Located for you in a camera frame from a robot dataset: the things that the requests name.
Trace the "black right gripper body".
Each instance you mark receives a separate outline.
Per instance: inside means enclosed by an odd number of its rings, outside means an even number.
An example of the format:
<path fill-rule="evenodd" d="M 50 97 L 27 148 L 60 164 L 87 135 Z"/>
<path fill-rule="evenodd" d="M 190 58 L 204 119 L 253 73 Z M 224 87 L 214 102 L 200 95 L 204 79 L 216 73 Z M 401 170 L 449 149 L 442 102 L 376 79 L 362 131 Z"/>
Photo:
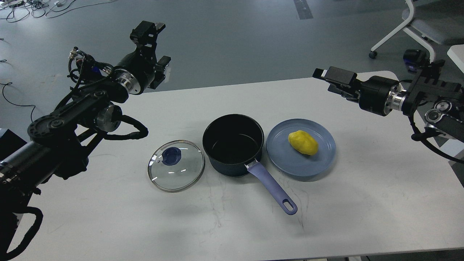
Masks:
<path fill-rule="evenodd" d="M 386 105 L 390 91 L 398 86 L 399 81 L 382 76 L 372 76 L 361 82 L 359 89 L 360 109 L 382 117 L 387 116 L 391 111 Z"/>

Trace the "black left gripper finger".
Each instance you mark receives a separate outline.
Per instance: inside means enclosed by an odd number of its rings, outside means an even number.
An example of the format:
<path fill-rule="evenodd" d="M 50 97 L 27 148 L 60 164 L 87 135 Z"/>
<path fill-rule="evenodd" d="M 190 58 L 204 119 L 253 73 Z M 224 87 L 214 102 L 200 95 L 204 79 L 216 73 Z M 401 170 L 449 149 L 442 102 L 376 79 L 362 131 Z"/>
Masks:
<path fill-rule="evenodd" d="M 165 79 L 165 71 L 172 58 L 169 56 L 163 56 L 154 66 L 154 79 L 150 83 L 149 88 L 155 90 Z"/>
<path fill-rule="evenodd" d="M 143 20 L 134 28 L 130 39 L 136 45 L 136 50 L 142 55 L 155 55 L 158 35 L 166 28 L 165 23 Z"/>

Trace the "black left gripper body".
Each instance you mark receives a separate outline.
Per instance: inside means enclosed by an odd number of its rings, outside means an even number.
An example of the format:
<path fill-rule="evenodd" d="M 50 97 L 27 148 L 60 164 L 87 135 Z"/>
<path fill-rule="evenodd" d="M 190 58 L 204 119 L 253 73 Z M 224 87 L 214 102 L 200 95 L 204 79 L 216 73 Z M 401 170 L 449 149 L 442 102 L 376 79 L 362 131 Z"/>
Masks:
<path fill-rule="evenodd" d="M 115 81 L 128 94 L 143 94 L 146 88 L 156 89 L 160 84 L 155 66 L 150 64 L 138 51 L 127 54 L 115 67 Z"/>

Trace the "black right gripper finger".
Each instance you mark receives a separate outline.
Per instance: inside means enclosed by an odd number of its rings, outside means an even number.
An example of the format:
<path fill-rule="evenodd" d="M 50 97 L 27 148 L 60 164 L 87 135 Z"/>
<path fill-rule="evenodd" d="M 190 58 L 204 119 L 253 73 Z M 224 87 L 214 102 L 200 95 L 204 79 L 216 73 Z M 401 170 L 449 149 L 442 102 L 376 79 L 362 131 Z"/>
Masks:
<path fill-rule="evenodd" d="M 361 86 L 357 73 L 333 66 L 326 70 L 316 68 L 312 77 L 329 83 L 328 91 L 348 91 Z"/>
<path fill-rule="evenodd" d="M 349 86 L 339 86 L 336 84 L 330 84 L 328 91 L 334 94 L 340 95 L 342 98 L 350 102 L 359 102 L 360 93 L 358 89 Z"/>

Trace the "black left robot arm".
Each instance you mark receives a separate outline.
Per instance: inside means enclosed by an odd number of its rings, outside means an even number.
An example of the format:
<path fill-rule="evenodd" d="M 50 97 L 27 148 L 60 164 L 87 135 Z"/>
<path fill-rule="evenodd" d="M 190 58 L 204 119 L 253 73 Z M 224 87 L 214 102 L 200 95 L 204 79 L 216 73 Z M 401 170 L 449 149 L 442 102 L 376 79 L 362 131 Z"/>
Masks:
<path fill-rule="evenodd" d="M 68 77 L 75 83 L 55 110 L 28 126 L 30 142 L 1 160 L 1 260 L 22 254 L 43 221 L 29 206 L 39 185 L 52 175 L 68 179 L 87 170 L 88 156 L 103 140 L 138 140 L 149 134 L 118 104 L 130 94 L 156 89 L 171 58 L 156 58 L 158 35 L 166 25 L 142 21 L 130 34 L 136 45 L 116 66 L 98 62 L 74 47 Z"/>

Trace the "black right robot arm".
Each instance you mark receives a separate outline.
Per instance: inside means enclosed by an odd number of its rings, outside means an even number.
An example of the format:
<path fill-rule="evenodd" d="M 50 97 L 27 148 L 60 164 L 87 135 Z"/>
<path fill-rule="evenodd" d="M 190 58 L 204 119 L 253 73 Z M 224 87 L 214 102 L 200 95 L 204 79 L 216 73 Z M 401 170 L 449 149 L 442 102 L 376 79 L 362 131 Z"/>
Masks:
<path fill-rule="evenodd" d="M 445 159 L 463 163 L 428 141 L 437 136 L 463 141 L 463 86 L 440 80 L 444 61 L 431 61 L 424 51 L 408 49 L 403 60 L 408 71 L 415 73 L 412 80 L 405 81 L 409 84 L 405 90 L 401 81 L 382 76 L 361 81 L 355 72 L 333 66 L 315 69 L 312 76 L 328 82 L 328 91 L 357 103 L 362 110 L 382 117 L 401 111 L 413 129 L 412 140 Z"/>

